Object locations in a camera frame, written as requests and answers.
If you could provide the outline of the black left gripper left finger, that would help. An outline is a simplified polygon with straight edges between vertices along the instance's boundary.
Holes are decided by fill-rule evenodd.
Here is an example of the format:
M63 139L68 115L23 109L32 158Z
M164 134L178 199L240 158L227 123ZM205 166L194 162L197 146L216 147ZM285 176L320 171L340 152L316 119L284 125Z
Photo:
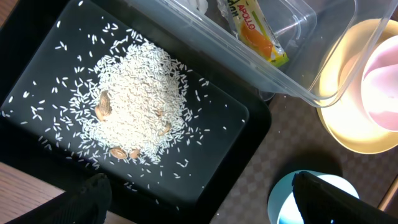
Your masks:
M103 224L112 201L105 174L96 174L73 190L21 215L8 224Z

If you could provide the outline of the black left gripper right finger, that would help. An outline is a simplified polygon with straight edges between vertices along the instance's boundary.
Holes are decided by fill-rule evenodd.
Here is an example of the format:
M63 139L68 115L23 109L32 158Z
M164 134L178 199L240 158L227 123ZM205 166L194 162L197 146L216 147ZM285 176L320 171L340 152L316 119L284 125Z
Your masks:
M292 187L304 224L397 224L397 218L307 171L294 175Z

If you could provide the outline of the light blue bowl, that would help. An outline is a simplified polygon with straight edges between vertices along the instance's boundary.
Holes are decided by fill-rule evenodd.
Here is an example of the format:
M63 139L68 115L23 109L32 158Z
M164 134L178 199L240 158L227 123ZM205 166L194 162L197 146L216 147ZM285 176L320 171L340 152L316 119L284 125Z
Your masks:
M304 224L293 195L293 178L302 170L293 171L281 178L272 188L267 202L267 213L271 223ZM346 179L332 174L306 170L346 193L359 198L356 189Z

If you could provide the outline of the wooden chopstick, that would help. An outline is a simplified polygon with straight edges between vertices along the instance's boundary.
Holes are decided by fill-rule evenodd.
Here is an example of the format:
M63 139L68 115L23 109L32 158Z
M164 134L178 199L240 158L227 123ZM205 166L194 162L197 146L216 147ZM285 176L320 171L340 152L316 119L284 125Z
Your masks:
M392 199L396 196L396 194L397 194L397 177L395 177L394 181L392 182L388 191L383 196L377 208L385 212L387 207L391 204Z

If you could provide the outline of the yellow plate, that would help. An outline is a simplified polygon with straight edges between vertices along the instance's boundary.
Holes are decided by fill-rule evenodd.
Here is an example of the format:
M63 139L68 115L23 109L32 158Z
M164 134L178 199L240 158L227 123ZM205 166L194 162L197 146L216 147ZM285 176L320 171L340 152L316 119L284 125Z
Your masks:
M345 148L360 154L377 154L397 146L397 133L371 121L361 99L361 81L369 57L385 40L397 35L397 22L390 20L376 43L365 45L380 23L369 19L351 27L324 57L319 79L321 95L331 95L333 104L317 109L326 130Z

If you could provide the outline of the pile of rice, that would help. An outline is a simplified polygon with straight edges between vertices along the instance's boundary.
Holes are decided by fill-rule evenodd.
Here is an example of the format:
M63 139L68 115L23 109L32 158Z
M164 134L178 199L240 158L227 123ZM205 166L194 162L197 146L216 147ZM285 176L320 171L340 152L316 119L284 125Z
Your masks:
M95 114L108 92L112 112ZM1 119L133 195L195 204L241 134L248 109L92 1L70 1L16 84ZM169 122L172 129L159 132ZM126 159L109 150L120 147ZM131 159L132 149L140 149Z

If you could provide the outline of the pink bowl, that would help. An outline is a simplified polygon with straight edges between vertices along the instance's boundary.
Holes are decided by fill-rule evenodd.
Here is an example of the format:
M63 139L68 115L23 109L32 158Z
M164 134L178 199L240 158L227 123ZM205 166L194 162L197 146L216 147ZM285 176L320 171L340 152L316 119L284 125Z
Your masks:
M362 117L388 131L397 131L397 36L381 42L343 101Z

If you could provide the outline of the yellow snack wrapper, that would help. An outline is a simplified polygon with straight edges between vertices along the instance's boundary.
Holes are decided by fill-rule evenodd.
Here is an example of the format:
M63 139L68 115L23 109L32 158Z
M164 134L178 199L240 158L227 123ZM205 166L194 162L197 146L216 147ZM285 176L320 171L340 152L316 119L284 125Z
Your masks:
M275 67L289 61L256 0L219 0L231 33Z

